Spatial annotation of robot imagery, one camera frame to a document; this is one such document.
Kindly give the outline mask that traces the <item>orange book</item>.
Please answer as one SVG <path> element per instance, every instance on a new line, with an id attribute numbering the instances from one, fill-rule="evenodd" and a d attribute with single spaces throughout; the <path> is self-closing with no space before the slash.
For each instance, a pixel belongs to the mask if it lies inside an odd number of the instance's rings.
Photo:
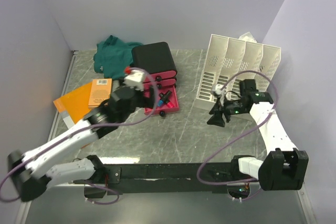
<path id="1" fill-rule="evenodd" d="M 110 97 L 112 79 L 93 79 L 89 96 L 88 108 L 93 109 Z"/>

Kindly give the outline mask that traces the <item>blue highlighter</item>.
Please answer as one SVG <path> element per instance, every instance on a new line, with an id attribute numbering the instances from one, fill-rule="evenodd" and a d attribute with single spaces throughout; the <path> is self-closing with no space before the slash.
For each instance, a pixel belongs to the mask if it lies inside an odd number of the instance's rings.
<path id="1" fill-rule="evenodd" d="M 170 96 L 172 94 L 172 91 L 168 90 L 166 93 L 159 93 L 160 100 L 158 102 L 158 106 L 164 105 L 166 100 L 169 100 Z"/>

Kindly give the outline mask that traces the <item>black drawer organizer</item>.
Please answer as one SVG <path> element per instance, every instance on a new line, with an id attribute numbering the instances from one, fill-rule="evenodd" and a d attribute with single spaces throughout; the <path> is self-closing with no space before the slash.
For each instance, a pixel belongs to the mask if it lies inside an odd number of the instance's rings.
<path id="1" fill-rule="evenodd" d="M 171 50 L 166 42 L 134 47 L 132 58 L 131 67 L 141 68 L 147 72 L 177 71 Z"/>

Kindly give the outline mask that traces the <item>pink highlighter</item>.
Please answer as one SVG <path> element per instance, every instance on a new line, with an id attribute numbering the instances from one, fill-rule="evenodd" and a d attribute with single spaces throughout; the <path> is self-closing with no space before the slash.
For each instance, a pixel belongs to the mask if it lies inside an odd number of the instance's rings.
<path id="1" fill-rule="evenodd" d="M 170 100 L 166 100 L 164 103 L 168 108 L 174 108 L 175 107 L 175 105 Z"/>

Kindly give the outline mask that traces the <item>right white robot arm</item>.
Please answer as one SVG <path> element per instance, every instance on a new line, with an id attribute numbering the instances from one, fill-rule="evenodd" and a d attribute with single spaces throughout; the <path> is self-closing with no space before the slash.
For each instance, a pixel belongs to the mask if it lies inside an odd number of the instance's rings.
<path id="1" fill-rule="evenodd" d="M 235 156 L 230 168 L 231 178 L 242 181 L 249 176 L 258 180 L 265 191 L 300 190 L 309 161 L 307 152 L 298 150 L 290 140 L 271 95 L 259 91 L 255 80 L 241 81 L 239 91 L 238 99 L 228 100 L 223 85 L 212 87 L 217 100 L 207 124 L 223 127 L 232 115 L 249 114 L 259 126 L 267 156 L 264 161 L 252 156 Z"/>

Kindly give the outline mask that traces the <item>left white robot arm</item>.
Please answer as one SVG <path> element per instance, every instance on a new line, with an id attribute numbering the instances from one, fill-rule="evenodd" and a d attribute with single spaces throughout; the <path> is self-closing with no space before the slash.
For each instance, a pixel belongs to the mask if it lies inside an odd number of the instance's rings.
<path id="1" fill-rule="evenodd" d="M 121 126 L 128 126 L 126 120 L 136 108 L 155 109 L 158 92 L 157 85 L 152 83 L 146 96 L 143 82 L 124 80 L 108 99 L 68 131 L 34 150 L 10 153 L 7 176 L 16 188 L 18 199 L 29 202 L 56 185 L 75 180 L 90 184 L 101 182 L 107 170 L 97 156 L 89 155 L 65 164 L 59 161 L 75 149 L 101 139 Z"/>

